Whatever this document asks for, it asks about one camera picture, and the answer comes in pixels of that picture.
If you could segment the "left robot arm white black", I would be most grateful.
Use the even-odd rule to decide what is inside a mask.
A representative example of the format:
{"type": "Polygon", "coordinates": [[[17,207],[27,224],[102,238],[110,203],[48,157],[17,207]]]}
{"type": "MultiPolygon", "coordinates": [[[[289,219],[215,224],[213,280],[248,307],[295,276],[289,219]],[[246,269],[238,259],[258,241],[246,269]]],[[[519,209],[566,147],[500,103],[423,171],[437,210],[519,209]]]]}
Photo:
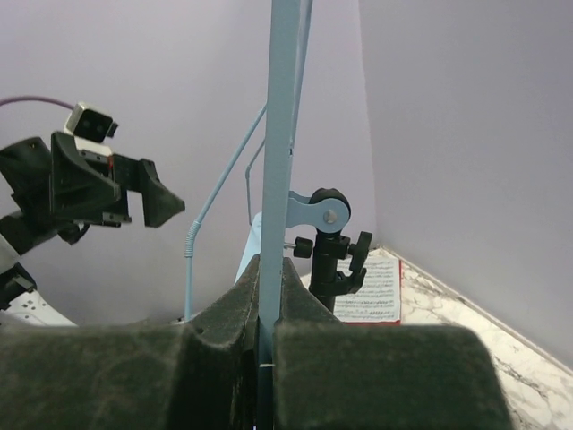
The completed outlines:
{"type": "Polygon", "coordinates": [[[148,228],[185,209],[161,183],[153,161],[125,157],[69,130],[52,133],[49,143],[31,137],[3,148],[1,174],[18,206],[1,218],[1,322],[7,324],[72,325],[22,267],[20,259],[32,249],[55,237],[74,245],[92,226],[131,222],[129,193],[141,195],[148,228]]]}

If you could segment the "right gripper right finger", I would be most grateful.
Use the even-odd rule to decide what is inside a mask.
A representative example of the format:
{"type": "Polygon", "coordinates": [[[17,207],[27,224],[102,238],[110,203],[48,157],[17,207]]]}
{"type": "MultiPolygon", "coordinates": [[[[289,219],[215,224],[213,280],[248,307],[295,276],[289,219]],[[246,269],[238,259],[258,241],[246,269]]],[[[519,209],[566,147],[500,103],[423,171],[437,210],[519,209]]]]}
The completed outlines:
{"type": "Polygon", "coordinates": [[[492,358],[460,326],[340,321],[283,270],[277,429],[510,429],[492,358]]]}

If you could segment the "sheet music red folder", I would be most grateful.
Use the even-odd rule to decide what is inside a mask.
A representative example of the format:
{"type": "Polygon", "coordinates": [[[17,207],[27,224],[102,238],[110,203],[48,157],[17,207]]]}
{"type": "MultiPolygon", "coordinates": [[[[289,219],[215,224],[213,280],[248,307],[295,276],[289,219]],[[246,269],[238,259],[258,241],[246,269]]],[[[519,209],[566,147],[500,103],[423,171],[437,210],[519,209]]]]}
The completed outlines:
{"type": "Polygon", "coordinates": [[[333,314],[343,323],[400,325],[402,318],[401,261],[371,256],[358,292],[336,298],[333,314]]]}

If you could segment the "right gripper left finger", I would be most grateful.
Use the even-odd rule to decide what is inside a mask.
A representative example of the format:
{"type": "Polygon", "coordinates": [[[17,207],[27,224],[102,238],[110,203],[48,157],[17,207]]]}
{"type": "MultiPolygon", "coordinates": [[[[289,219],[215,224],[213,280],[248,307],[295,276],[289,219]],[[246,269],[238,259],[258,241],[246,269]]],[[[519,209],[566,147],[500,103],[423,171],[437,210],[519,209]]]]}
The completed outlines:
{"type": "Polygon", "coordinates": [[[183,324],[3,329],[2,428],[252,428],[258,277],[183,324]]]}

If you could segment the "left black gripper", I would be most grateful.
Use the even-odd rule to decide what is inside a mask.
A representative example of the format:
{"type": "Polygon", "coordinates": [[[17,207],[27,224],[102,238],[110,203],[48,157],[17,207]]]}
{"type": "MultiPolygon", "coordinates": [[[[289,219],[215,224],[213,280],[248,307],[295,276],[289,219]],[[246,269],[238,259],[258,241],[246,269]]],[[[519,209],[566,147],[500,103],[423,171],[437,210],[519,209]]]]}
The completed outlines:
{"type": "Polygon", "coordinates": [[[51,157],[50,211],[56,219],[105,227],[130,223],[129,192],[141,194],[149,228],[185,210],[184,201],[161,183],[151,160],[79,149],[64,132],[52,133],[51,157]]]}

